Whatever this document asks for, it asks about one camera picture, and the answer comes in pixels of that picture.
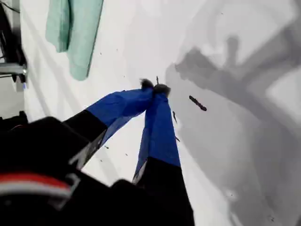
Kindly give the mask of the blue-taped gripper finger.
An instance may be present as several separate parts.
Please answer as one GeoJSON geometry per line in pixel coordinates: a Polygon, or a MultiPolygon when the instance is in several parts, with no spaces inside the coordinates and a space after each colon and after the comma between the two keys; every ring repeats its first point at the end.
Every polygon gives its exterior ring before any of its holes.
{"type": "Polygon", "coordinates": [[[194,214],[184,183],[168,103],[170,88],[157,84],[145,125],[133,182],[147,195],[157,225],[193,226],[194,214]]]}
{"type": "Polygon", "coordinates": [[[64,123],[87,140],[86,147],[73,155],[69,164],[81,169],[99,148],[132,118],[142,114],[152,103],[154,85],[141,80],[139,89],[113,92],[64,123]]]}

